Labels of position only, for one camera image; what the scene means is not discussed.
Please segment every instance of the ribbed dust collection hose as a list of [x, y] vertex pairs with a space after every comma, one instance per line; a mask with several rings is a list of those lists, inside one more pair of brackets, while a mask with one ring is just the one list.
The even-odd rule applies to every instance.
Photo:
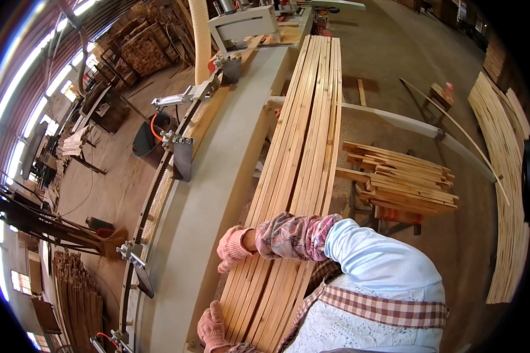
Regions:
[[194, 81], [197, 85], [210, 77], [210, 30], [208, 29], [208, 7], [206, 0], [189, 0], [194, 29], [194, 46], [196, 50]]

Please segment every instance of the black bucket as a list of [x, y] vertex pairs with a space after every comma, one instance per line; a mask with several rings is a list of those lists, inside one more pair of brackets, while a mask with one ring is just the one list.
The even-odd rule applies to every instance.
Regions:
[[[157, 114], [153, 125], [162, 127], [170, 123], [170, 115], [167, 112], [161, 112]], [[135, 135], [135, 139], [132, 144], [132, 153], [137, 158], [143, 160], [153, 168], [157, 169], [165, 149], [161, 145], [161, 141], [157, 140], [155, 143], [155, 136], [151, 132], [151, 126], [148, 123], [142, 123], [140, 130]]]

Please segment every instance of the hand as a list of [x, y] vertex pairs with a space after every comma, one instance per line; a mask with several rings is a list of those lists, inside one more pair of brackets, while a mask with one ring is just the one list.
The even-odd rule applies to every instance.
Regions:
[[220, 311], [220, 302], [214, 300], [198, 320], [197, 332], [206, 344], [205, 353], [212, 353], [215, 349], [229, 346], [226, 342], [226, 329]]
[[[247, 249], [244, 245], [251, 243], [253, 238], [253, 249]], [[253, 228], [244, 228], [240, 225], [233, 226], [220, 239], [218, 249], [216, 250], [222, 262], [218, 265], [218, 272], [228, 272], [237, 262], [247, 256], [254, 255], [255, 248], [255, 230]]]

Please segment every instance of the black round object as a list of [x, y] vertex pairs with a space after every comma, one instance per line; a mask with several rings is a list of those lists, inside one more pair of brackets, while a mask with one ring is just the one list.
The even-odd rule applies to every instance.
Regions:
[[522, 156], [522, 205], [524, 207], [524, 222], [530, 223], [530, 139], [524, 141], [524, 155]]

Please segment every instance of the factory floor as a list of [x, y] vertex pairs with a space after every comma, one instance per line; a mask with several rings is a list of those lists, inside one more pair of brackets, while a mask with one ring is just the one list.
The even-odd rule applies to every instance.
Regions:
[[[467, 102], [483, 65], [484, 53], [471, 39], [431, 15], [416, 14], [391, 0], [362, 2], [366, 11], [341, 11], [330, 15], [332, 36], [341, 38], [346, 102], [359, 103], [357, 78], [360, 78], [368, 107], [421, 120], [416, 105], [398, 78], [403, 77], [424, 92], [434, 82], [442, 86], [451, 82], [455, 103], [450, 114], [486, 150]], [[176, 69], [168, 68], [144, 78], [127, 94], [129, 100], [144, 114], [153, 114], [150, 102], [154, 97], [181, 93], [193, 83], [190, 68], [170, 79]], [[85, 147], [85, 156], [108, 172], [105, 176], [93, 174], [91, 180], [88, 169], [71, 163], [60, 191], [60, 214], [76, 208], [91, 190], [85, 202], [67, 218], [84, 222], [86, 217], [94, 216], [113, 222], [117, 227], [125, 226], [129, 238], [132, 237], [155, 171], [131, 153], [131, 144], [141, 123], [142, 120], [131, 112], [116, 134], [94, 133], [97, 148], [91, 155], [90, 146]], [[454, 125], [448, 121], [444, 125], [453, 137], [470, 146]], [[493, 185], [447, 147], [438, 151], [430, 138], [415, 133], [352, 118], [342, 120], [341, 139], [368, 145], [375, 143], [398, 152], [412, 149], [416, 156], [452, 169], [456, 176], [452, 192], [459, 196], [458, 210], [424, 219], [420, 236], [414, 236], [410, 228], [397, 233], [396, 238], [422, 250], [443, 277], [451, 314], [441, 351], [463, 352], [469, 347], [475, 348], [492, 331], [504, 310], [502, 305], [484, 304], [496, 253], [497, 212]], [[340, 154], [338, 165], [349, 167], [344, 154]], [[344, 216], [349, 214], [349, 194], [350, 182], [336, 179], [331, 211]], [[105, 331], [108, 332], [118, 322], [125, 263], [107, 263], [104, 258], [86, 254], [82, 259], [99, 278], [99, 290], [107, 308]]]

